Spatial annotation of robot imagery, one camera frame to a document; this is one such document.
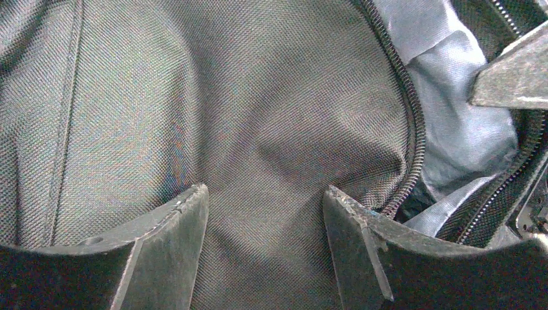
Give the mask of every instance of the zipper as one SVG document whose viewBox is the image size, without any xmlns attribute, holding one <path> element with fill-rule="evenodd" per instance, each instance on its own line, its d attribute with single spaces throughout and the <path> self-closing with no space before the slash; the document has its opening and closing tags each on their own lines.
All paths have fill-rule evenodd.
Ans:
<svg viewBox="0 0 548 310">
<path fill-rule="evenodd" d="M 490 0 L 491 5 L 494 6 L 495 11 L 504 20 L 505 24 L 514 32 L 518 38 L 523 36 L 523 31 L 515 23 L 515 19 L 511 16 L 510 12 L 504 7 L 501 0 Z"/>
<path fill-rule="evenodd" d="M 360 13 L 364 15 L 366 21 L 369 22 L 378 40 L 380 41 L 388 60 L 392 64 L 396 72 L 396 76 L 399 77 L 402 93 L 404 94 L 404 97 L 406 97 L 404 99 L 404 108 L 408 111 L 408 113 L 410 112 L 408 122 L 410 124 L 410 128 L 414 129 L 415 141 L 411 141 L 411 143 L 414 142 L 414 145 L 408 145 L 407 154 L 407 158 L 412 162 L 410 168 L 407 171 L 406 176 L 404 177 L 404 182 L 400 185 L 400 188 L 381 211 L 382 215 L 394 219 L 400 206 L 409 197 L 421 176 L 426 152 L 425 119 L 415 86 L 413 86 L 409 73 L 405 69 L 401 58 L 396 52 L 394 44 L 392 44 L 392 40 L 386 31 L 385 24 L 381 18 L 381 15 L 377 11 L 377 8 L 373 4 L 373 1 L 356 0 L 353 2 L 357 6 Z"/>
<path fill-rule="evenodd" d="M 467 241 L 471 236 L 474 234 L 474 229 L 476 228 L 478 222 L 484 217 L 488 216 L 488 212 L 492 209 L 492 204 L 496 201 L 496 198 L 506 189 L 508 186 L 511 185 L 511 183 L 522 174 L 522 172 L 529 166 L 531 161 L 535 158 L 535 155 L 538 153 L 539 146 L 542 142 L 542 138 L 544 135 L 545 130 L 545 122 L 544 122 L 544 113 L 540 113 L 542 115 L 542 119 L 540 120 L 540 126 L 538 126 L 537 130 L 534 130 L 535 133 L 532 134 L 531 139 L 527 139 L 526 144 L 522 147 L 520 151 L 520 155 L 518 158 L 516 158 L 515 163 L 517 167 L 511 167 L 509 171 L 513 171 L 509 174 L 503 174 L 501 177 L 499 177 L 497 180 L 500 186 L 496 188 L 494 192 L 487 191 L 487 193 L 492 192 L 490 196 L 487 196 L 487 198 L 483 198 L 480 201 L 483 202 L 481 207 L 476 211 L 475 215 L 472 217 L 472 219 L 468 222 L 466 226 L 464 226 L 464 229 L 462 230 L 462 233 L 458 236 L 458 239 L 456 241 L 457 244 L 460 245 L 468 245 Z"/>
</svg>

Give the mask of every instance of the stitched seam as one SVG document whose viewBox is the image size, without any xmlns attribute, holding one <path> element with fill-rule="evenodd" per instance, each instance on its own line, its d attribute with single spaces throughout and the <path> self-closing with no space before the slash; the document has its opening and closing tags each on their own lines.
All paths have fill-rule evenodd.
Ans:
<svg viewBox="0 0 548 310">
<path fill-rule="evenodd" d="M 50 183 L 50 197 L 46 209 L 43 246 L 53 246 L 55 228 L 61 200 L 63 177 L 67 162 L 67 149 L 69 145 L 70 119 L 74 101 L 74 84 L 76 78 L 76 63 L 78 62 L 79 42 L 83 19 L 83 0 L 74 1 L 74 16 L 70 34 L 70 45 L 67 56 L 67 69 L 63 82 L 63 97 L 61 99 L 61 113 L 59 115 L 59 128 L 57 148 L 54 162 L 54 170 Z"/>
</svg>

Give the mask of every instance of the zipper teeth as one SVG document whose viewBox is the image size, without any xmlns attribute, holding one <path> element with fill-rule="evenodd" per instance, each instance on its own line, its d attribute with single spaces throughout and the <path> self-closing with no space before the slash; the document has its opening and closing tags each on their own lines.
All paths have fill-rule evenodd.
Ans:
<svg viewBox="0 0 548 310">
<path fill-rule="evenodd" d="M 518 26 L 516 26 L 514 19 L 512 18 L 508 10 L 502 5 L 500 1 L 501 0 L 491 0 L 492 4 L 496 7 L 496 9 L 498 10 L 499 14 L 504 19 L 506 24 L 510 26 L 510 29 L 512 29 L 514 34 L 516 34 L 516 36 L 518 37 L 522 37 L 523 32 L 521 32 Z"/>
<path fill-rule="evenodd" d="M 525 168 L 527 168 L 527 166 L 529 165 L 529 163 L 531 162 L 531 160 L 533 159 L 534 155 L 536 154 L 539 146 L 540 146 L 540 142 L 542 141 L 542 133 L 544 132 L 544 128 L 545 128 L 545 121 L 543 119 L 542 121 L 542 124 L 540 126 L 540 132 L 541 134 L 539 134 L 537 136 L 537 138 L 535 139 L 534 143 L 531 143 L 532 144 L 532 147 L 528 147 L 524 150 L 525 153 L 529 153 L 529 156 L 527 157 L 527 159 L 524 161 L 523 165 L 520 166 L 520 168 L 515 171 L 513 174 L 510 175 L 510 177 L 508 177 L 504 183 L 495 191 L 495 193 L 489 198 L 489 200 L 487 200 L 487 202 L 481 207 L 481 209 L 479 210 L 479 212 L 476 213 L 475 217 L 473 218 L 473 220 L 468 224 L 467 228 L 465 229 L 465 231 L 459 236 L 459 238 L 457 239 L 457 244 L 460 244 L 460 245 L 464 245 L 464 243 L 466 242 L 466 240 L 468 239 L 468 237 L 472 234 L 472 231 L 474 230 L 474 228 L 476 227 L 476 224 L 480 221 L 480 219 L 483 217 L 483 215 L 485 215 L 485 213 L 487 212 L 487 210 L 489 209 L 489 207 L 493 204 L 493 202 L 495 201 L 495 199 L 498 197 L 498 195 L 504 191 L 504 189 L 506 189 L 506 187 L 512 183 L 522 172 L 523 170 L 525 170 Z"/>
<path fill-rule="evenodd" d="M 362 0 L 361 4 L 360 9 L 363 9 L 366 19 L 370 22 L 373 31 L 375 31 L 378 35 L 381 46 L 385 50 L 390 63 L 394 66 L 396 74 L 400 77 L 415 122 L 416 141 L 413 163 L 411 164 L 411 168 L 407 173 L 405 181 L 402 183 L 399 190 L 394 194 L 394 197 L 388 202 L 388 205 L 381 211 L 382 215 L 393 219 L 400 206 L 409 197 L 411 191 L 415 188 L 415 185 L 417 185 L 417 182 L 421 176 L 421 170 L 423 168 L 426 152 L 425 120 L 415 86 L 413 86 L 409 73 L 406 71 L 403 62 L 395 50 L 395 46 L 392 44 L 392 40 L 386 31 L 381 15 L 377 11 L 372 0 Z"/>
</svg>

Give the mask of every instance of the black bag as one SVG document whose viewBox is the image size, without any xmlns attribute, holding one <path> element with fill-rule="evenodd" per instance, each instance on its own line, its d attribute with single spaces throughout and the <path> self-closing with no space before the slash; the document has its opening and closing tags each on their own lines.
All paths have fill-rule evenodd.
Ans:
<svg viewBox="0 0 548 310">
<path fill-rule="evenodd" d="M 375 1 L 1 1 L 0 308 L 547 307 L 548 17 L 452 7 L 518 149 L 435 238 Z"/>
</svg>

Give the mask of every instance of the bag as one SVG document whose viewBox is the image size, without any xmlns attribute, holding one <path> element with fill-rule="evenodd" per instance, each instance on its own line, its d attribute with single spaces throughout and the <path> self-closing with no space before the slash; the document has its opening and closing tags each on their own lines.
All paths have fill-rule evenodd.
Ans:
<svg viewBox="0 0 548 310">
<path fill-rule="evenodd" d="M 548 17 L 420 2 L 1 2 L 0 308 L 546 307 Z"/>
</svg>

